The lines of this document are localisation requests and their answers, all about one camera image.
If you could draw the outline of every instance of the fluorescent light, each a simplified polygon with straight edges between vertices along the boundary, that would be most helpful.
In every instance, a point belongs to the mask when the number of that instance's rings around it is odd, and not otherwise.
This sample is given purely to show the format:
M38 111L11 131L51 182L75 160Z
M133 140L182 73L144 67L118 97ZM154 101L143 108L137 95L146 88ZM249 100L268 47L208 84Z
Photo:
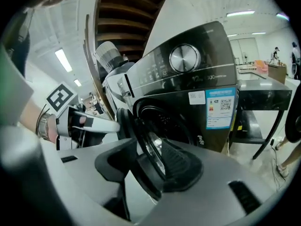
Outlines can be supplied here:
M71 65L69 64L63 49L56 51L55 55L67 72L72 71Z
M255 11L244 11L244 12L237 12L237 13L227 13L227 17L237 16L237 15L247 15L253 14Z
M76 83L76 85L77 85L78 87L81 86L81 83L79 82L78 79L76 79L76 80L74 81L74 83Z
M289 18L288 16L284 15L284 14L277 13L276 16L277 16L277 17L280 17L280 18L284 18L284 19L286 19L287 21L290 21L290 18Z

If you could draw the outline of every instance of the ceiling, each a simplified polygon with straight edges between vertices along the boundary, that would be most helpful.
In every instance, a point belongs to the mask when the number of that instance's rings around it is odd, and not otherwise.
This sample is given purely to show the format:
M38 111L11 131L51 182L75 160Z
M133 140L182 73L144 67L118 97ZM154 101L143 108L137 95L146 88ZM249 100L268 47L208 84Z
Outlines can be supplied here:
M194 8L205 22L220 21L231 39L254 37L253 32L273 32L287 27L285 19L276 17L281 12L274 0L180 0ZM254 10L252 15L227 17L227 13Z
M81 98L95 88L83 50L85 16L94 12L95 0L68 0L50 8L36 9L30 25L28 61L57 82L65 81ZM72 67L66 72L55 52L63 49Z

